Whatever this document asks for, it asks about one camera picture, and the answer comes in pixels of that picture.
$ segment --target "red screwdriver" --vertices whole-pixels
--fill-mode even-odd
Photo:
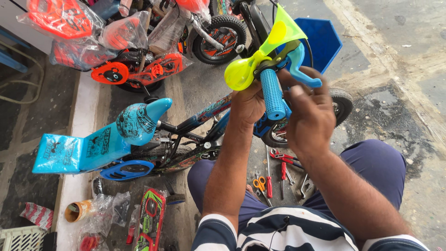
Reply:
[[[266,162],[268,163],[268,176],[266,177],[266,197],[272,198],[273,197],[273,184],[271,184],[271,176],[269,175],[269,152],[268,152],[268,146],[266,146]]]
[[[285,197],[286,162],[282,162],[282,199]]]

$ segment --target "spanner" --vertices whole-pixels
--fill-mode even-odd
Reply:
[[[257,178],[257,180],[259,180],[259,177],[260,177],[260,171],[256,171],[256,178]],[[260,194],[262,194],[261,192],[260,192],[260,190],[257,188],[257,191],[256,191],[256,195],[257,196],[260,196]]]
[[[302,186],[301,186],[301,200],[303,200],[303,199],[305,199],[305,194],[304,194],[304,186],[305,186],[305,181],[306,181],[306,178],[308,177],[308,174],[305,174],[305,178],[304,178],[304,181],[302,182]]]
[[[285,171],[286,171],[286,175],[288,176],[288,179],[289,179],[289,185],[290,186],[294,185],[294,183],[296,183],[296,182],[291,178],[291,175],[289,174],[288,169],[285,168]]]

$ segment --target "navy blue shorts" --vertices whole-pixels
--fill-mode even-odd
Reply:
[[[380,191],[397,210],[400,209],[406,175],[406,163],[401,153],[380,140],[368,139],[345,149],[340,156]],[[204,189],[214,163],[215,161],[200,160],[190,168],[187,176],[190,193],[200,213],[203,212]],[[308,198],[303,206],[336,219],[319,191]],[[255,213],[266,208],[267,205],[246,191],[239,213],[239,232],[246,227]]]

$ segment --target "pliers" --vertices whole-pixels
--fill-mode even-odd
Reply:
[[[280,159],[280,160],[282,160],[282,161],[285,161],[286,163],[290,163],[290,164],[292,164],[293,166],[296,166],[296,167],[298,167],[298,168],[302,168],[302,169],[304,169],[300,164],[298,164],[298,163],[296,163],[296,162],[294,162],[294,161],[289,160],[289,159],[293,159],[293,160],[297,160],[297,161],[299,161],[296,157],[293,157],[293,156],[290,156],[290,155],[286,155],[286,154],[280,153],[276,148],[271,148],[271,150],[270,150],[270,152],[269,152],[269,155],[270,155],[272,158]]]

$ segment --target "orange-handled scissors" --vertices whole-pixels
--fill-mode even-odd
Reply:
[[[254,186],[256,188],[260,189],[260,191],[262,191],[262,192],[265,191],[266,180],[263,176],[260,176],[258,180],[257,179],[253,180],[252,183],[254,184]]]
[[[271,204],[271,201],[268,199],[268,197],[266,197],[265,183],[266,183],[266,180],[265,180],[265,178],[263,176],[260,176],[258,180],[255,179],[255,180],[252,181],[252,184],[256,188],[260,189],[260,191],[262,192],[263,197],[265,197],[266,202],[268,202],[269,207],[273,207],[273,205]]]

